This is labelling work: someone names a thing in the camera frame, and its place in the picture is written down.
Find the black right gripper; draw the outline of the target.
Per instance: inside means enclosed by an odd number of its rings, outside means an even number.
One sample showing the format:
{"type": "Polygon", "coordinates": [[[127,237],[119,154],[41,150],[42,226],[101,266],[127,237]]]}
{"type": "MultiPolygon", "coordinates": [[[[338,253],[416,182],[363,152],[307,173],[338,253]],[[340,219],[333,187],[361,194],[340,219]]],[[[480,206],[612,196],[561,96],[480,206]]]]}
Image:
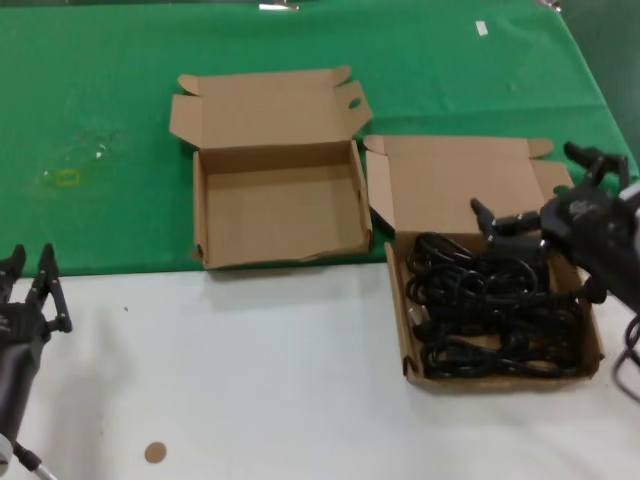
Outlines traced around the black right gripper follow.
{"type": "Polygon", "coordinates": [[[634,312],[639,311],[639,188],[630,185],[627,157],[596,147],[564,144],[565,156],[585,170],[583,184],[536,211],[496,217],[470,200],[480,232],[491,245],[541,246],[544,240],[634,312]],[[598,188],[607,174],[618,177],[618,196],[598,188]]]}

